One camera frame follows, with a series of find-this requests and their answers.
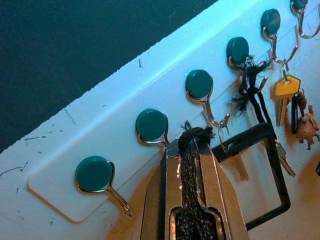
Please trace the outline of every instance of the teal hook cap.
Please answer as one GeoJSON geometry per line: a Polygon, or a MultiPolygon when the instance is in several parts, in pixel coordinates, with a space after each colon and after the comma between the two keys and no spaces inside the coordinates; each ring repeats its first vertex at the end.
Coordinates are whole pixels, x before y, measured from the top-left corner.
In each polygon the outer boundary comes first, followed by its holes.
{"type": "Polygon", "coordinates": [[[166,128],[166,115],[152,108],[143,110],[135,121],[135,130],[147,141],[158,139],[165,133],[166,128]]]}
{"type": "Polygon", "coordinates": [[[192,70],[185,80],[185,89],[193,98],[203,98],[209,94],[214,81],[205,70],[192,70]]]}
{"type": "Polygon", "coordinates": [[[242,36],[233,37],[226,46],[226,57],[231,56],[234,64],[244,63],[249,56],[249,44],[242,36]]]}
{"type": "Polygon", "coordinates": [[[307,4],[308,0],[291,0],[295,9],[303,9],[307,4]]]}
{"type": "Polygon", "coordinates": [[[86,192],[99,191],[113,176],[112,166],[101,156],[90,156],[79,163],[75,170],[75,180],[86,192]]]}
{"type": "Polygon", "coordinates": [[[267,34],[275,34],[280,28],[280,13],[277,9],[269,9],[263,12],[261,16],[261,29],[265,27],[267,34]]]}

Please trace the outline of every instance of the white wall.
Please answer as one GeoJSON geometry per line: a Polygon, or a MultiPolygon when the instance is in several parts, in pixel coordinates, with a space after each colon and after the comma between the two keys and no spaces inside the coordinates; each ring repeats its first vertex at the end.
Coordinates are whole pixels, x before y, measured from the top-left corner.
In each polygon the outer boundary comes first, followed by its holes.
{"type": "MultiPolygon", "coordinates": [[[[315,0],[310,0],[308,11],[314,9],[317,3],[315,0]]],[[[140,110],[154,107],[165,112],[169,118],[170,140],[179,135],[179,126],[186,119],[193,120],[194,126],[204,126],[201,107],[190,104],[184,94],[185,76],[195,68],[206,69],[215,79],[215,89],[211,98],[213,113],[219,118],[227,112],[233,113],[230,122],[231,134],[240,133],[256,124],[251,111],[248,111],[247,117],[243,115],[237,118],[235,106],[226,104],[234,96],[237,86],[234,84],[235,75],[226,66],[224,54],[230,38],[244,36],[249,42],[250,53],[257,58],[266,57],[270,44],[260,36],[260,16],[264,10],[269,8],[279,10],[282,19],[280,38],[286,34],[279,42],[278,55],[288,54],[294,44],[293,26],[297,23],[297,19],[290,12],[287,2],[279,3],[272,0],[266,3],[256,0],[243,4],[242,2],[234,3],[231,0],[220,0],[71,103],[66,110],[72,116],[75,124],[66,111],[61,110],[39,128],[5,150],[0,155],[0,173],[15,167],[23,167],[26,162],[28,164],[23,171],[16,169],[0,176],[1,239],[105,239],[120,216],[113,202],[107,200],[83,222],[72,223],[63,214],[47,205],[46,201],[36,197],[28,190],[28,179],[63,154],[71,151],[78,156],[79,152],[75,150],[80,147],[77,146],[81,146],[83,141],[90,138],[92,142],[89,142],[88,145],[94,150],[88,154],[104,154],[112,159],[116,165],[115,186],[116,188],[122,186],[120,193],[129,199],[137,185],[157,164],[161,156],[158,147],[145,147],[136,142],[133,126],[140,110]],[[139,68],[138,59],[142,59],[143,68],[139,68]],[[130,84],[128,84],[128,77],[132,80],[130,84]],[[149,95],[152,96],[151,100],[144,99],[149,95]],[[100,145],[95,142],[95,138],[88,136],[93,131],[99,132],[102,126],[111,124],[115,117],[121,120],[119,125],[126,126],[128,130],[101,132],[100,139],[103,136],[112,138],[117,147],[113,149],[108,149],[108,146],[96,147],[100,145]],[[155,157],[136,173],[153,155],[155,157]]],[[[305,25],[308,26],[308,23],[311,29],[316,28],[318,23],[316,9],[308,16],[305,25]]],[[[319,36],[310,40],[302,39],[300,49],[289,67],[293,75],[302,79],[302,87],[307,100],[314,107],[315,119],[320,121],[320,108],[317,104],[320,100],[318,97],[320,83],[317,77],[319,75],[320,44],[317,39],[319,36]]],[[[280,77],[279,66],[275,65],[267,75],[270,87],[280,77]]],[[[269,94],[268,89],[265,88],[265,99],[269,99],[269,94]]],[[[268,100],[267,105],[271,118],[275,120],[273,101],[268,100]]],[[[318,219],[320,197],[319,188],[317,188],[319,180],[314,173],[314,168],[320,158],[320,143],[316,142],[311,151],[307,151],[307,146],[298,144],[293,136],[284,131],[283,127],[276,131],[280,141],[287,148],[288,162],[297,173],[295,178],[284,173],[292,206],[287,213],[250,231],[251,239],[285,239],[285,237],[316,239],[319,230],[312,223],[318,219]]],[[[66,160],[61,169],[68,168],[68,165],[69,162],[66,160]]],[[[264,169],[261,167],[257,165],[257,173],[263,172],[264,169]]],[[[56,171],[56,177],[63,178],[61,171],[56,171]]],[[[62,190],[60,192],[59,188],[56,188],[55,191],[57,196],[63,192],[62,190]]],[[[239,192],[239,194],[240,204],[245,207],[246,201],[243,200],[243,196],[248,193],[239,192]]],[[[63,196],[67,203],[69,196],[67,194],[63,196]]],[[[263,208],[268,205],[267,197],[265,202],[263,208]]],[[[250,215],[250,211],[250,208],[244,208],[244,216],[246,217],[246,212],[250,215]]],[[[108,239],[117,238],[115,235],[109,235],[108,239]]]]}

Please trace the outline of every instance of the small charm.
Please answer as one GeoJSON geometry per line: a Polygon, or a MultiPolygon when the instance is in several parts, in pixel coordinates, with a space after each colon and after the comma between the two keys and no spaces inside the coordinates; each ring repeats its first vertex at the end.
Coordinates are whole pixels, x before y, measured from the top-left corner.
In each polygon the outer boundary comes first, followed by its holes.
{"type": "Polygon", "coordinates": [[[314,120],[314,110],[312,105],[308,106],[308,110],[309,113],[306,113],[304,116],[299,118],[295,136],[301,144],[304,143],[304,140],[307,140],[308,150],[310,150],[311,145],[315,143],[313,137],[317,137],[320,142],[320,136],[316,133],[316,131],[319,131],[319,127],[316,120],[314,120]]]}

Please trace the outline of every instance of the silver key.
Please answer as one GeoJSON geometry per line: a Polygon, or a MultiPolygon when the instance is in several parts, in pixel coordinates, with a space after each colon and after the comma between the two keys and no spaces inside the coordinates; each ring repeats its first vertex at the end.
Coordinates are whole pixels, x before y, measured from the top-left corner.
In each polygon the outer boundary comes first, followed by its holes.
{"type": "Polygon", "coordinates": [[[278,152],[280,163],[282,164],[282,166],[290,176],[295,177],[296,173],[292,170],[292,168],[287,163],[286,150],[277,139],[275,140],[275,146],[276,146],[276,151],[278,152]]]}
{"type": "Polygon", "coordinates": [[[249,180],[248,172],[240,155],[235,156],[233,168],[237,171],[241,181],[247,182],[249,180]]]}
{"type": "Polygon", "coordinates": [[[287,113],[287,105],[290,103],[293,94],[281,96],[280,104],[277,110],[276,125],[283,126],[287,113]]]}

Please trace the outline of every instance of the key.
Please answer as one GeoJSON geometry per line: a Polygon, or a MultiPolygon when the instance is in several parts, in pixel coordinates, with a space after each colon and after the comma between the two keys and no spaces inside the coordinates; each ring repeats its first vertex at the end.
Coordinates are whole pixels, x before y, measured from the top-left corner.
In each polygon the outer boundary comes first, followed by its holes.
{"type": "Polygon", "coordinates": [[[277,118],[276,118],[276,126],[283,126],[285,123],[285,118],[288,112],[287,106],[291,101],[291,98],[294,94],[288,94],[281,96],[281,100],[277,109],[277,118]]]}
{"type": "Polygon", "coordinates": [[[275,95],[280,98],[280,105],[277,110],[276,118],[276,125],[278,127],[284,124],[287,113],[287,105],[291,101],[291,98],[294,96],[294,94],[296,94],[299,91],[300,83],[300,79],[292,75],[287,75],[286,78],[282,77],[275,84],[275,95]]]}
{"type": "Polygon", "coordinates": [[[275,140],[275,146],[276,146],[276,151],[278,152],[279,160],[284,169],[287,171],[287,173],[295,177],[296,173],[292,170],[292,168],[289,166],[287,159],[286,159],[286,150],[284,147],[281,145],[281,143],[278,140],[275,140]]]}
{"type": "Polygon", "coordinates": [[[244,165],[244,162],[241,158],[240,155],[235,156],[234,162],[233,162],[233,168],[237,171],[239,174],[240,180],[241,181],[248,181],[249,180],[249,175],[246,170],[246,167],[244,165]]]}

